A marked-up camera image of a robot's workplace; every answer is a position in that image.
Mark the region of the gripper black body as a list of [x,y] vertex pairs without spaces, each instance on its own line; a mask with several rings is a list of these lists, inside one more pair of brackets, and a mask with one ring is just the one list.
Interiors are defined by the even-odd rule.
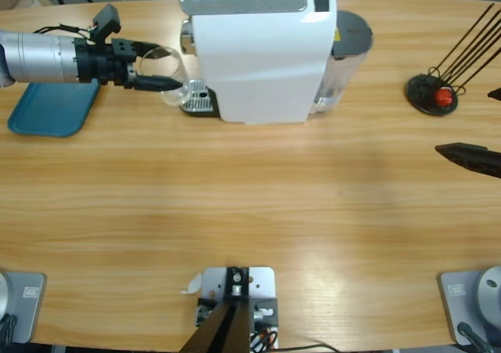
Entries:
[[133,41],[118,38],[111,43],[90,44],[75,38],[74,48],[79,82],[96,80],[101,85],[113,82],[124,88],[135,86],[134,63],[138,55]]

